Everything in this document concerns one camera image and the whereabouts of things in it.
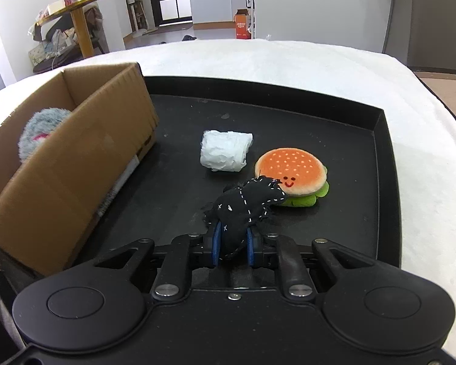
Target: door frame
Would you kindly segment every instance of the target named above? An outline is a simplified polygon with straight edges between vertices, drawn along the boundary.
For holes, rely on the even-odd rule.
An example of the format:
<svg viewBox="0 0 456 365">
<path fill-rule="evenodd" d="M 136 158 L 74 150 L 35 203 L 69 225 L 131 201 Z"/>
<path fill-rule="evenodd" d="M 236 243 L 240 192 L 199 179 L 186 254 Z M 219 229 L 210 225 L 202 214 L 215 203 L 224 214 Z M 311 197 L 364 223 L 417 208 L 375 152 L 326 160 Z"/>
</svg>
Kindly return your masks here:
<svg viewBox="0 0 456 365">
<path fill-rule="evenodd" d="M 150 0 L 152 3 L 152 13 L 154 14 L 154 24 L 156 27 L 160 25 L 167 25 L 173 24 L 178 22 L 187 22 L 192 20 L 192 16 L 184 16 L 181 18 L 174 18 L 174 19 L 162 19 L 162 10 L 161 10 L 161 0 Z M 179 16 L 179 7 L 178 7 L 178 0 L 175 0 L 175 6 L 178 9 L 178 16 Z"/>
</svg>

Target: wall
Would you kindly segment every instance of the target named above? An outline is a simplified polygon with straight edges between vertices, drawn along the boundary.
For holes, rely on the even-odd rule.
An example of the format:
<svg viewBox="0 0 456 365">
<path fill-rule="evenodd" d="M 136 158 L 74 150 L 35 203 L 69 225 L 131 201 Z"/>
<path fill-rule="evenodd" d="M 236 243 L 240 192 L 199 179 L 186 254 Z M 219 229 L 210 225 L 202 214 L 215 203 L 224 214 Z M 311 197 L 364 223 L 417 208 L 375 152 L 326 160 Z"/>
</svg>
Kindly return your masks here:
<svg viewBox="0 0 456 365">
<path fill-rule="evenodd" d="M 381 52 L 391 1 L 255 0 L 255 34 Z"/>
<path fill-rule="evenodd" d="M 32 75 L 28 51 L 37 46 L 37 42 L 27 35 L 28 28 L 34 23 L 39 10 L 57 0 L 0 0 L 0 38 L 10 63 L 13 75 L 19 81 Z M 124 50 L 120 39 L 120 29 L 117 7 L 112 0 L 99 0 L 98 6 L 103 14 L 106 40 L 110 51 Z M 53 25 L 44 26 L 42 34 Z"/>
</svg>

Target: hamburger plush toy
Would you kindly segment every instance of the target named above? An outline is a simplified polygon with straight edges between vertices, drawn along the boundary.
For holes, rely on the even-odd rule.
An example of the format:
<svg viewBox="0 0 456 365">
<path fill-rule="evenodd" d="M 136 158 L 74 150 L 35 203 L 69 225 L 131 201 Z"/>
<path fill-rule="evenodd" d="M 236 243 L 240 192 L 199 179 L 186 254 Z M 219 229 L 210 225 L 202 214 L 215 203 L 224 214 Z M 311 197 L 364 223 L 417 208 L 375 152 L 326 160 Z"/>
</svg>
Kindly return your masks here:
<svg viewBox="0 0 456 365">
<path fill-rule="evenodd" d="M 329 190 L 327 169 L 307 151 L 278 148 L 263 154 L 255 164 L 255 176 L 279 179 L 280 188 L 289 195 L 281 206 L 310 207 Z"/>
</svg>

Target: cardboard box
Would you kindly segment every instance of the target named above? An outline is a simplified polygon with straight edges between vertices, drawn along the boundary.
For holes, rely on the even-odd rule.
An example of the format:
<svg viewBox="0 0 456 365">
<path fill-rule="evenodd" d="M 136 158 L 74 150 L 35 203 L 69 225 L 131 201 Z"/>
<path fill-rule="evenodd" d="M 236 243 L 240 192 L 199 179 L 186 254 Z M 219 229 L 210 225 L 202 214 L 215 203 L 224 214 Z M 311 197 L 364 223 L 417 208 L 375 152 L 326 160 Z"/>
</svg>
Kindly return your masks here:
<svg viewBox="0 0 456 365">
<path fill-rule="evenodd" d="M 252 38 L 252 35 L 248 31 L 250 29 L 250 15 L 248 14 L 248 9 L 239 9 L 235 14 L 235 28 L 236 28 L 236 38 L 249 40 Z"/>
<path fill-rule="evenodd" d="M 49 107 L 73 112 L 20 164 L 26 123 Z M 157 122 L 136 63 L 69 68 L 30 95 L 0 126 L 0 249 L 42 275 L 68 267 Z"/>
</svg>

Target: white tablecloth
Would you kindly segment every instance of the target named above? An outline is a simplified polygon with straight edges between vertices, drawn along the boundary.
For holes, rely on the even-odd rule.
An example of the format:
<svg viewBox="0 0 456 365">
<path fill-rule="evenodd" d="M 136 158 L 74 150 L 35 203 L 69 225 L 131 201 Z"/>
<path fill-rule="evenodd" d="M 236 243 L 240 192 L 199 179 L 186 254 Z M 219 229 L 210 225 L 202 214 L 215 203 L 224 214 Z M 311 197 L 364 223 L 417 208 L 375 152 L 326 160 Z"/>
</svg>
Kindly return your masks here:
<svg viewBox="0 0 456 365">
<path fill-rule="evenodd" d="M 139 62 L 146 76 L 265 82 L 383 108 L 399 179 L 402 268 L 441 285 L 456 305 L 456 122 L 397 60 L 306 42 L 196 40 L 114 52 L 75 65 L 128 61 Z M 54 74 L 1 90 L 0 119 Z M 444 348 L 456 357 L 456 321 Z"/>
</svg>

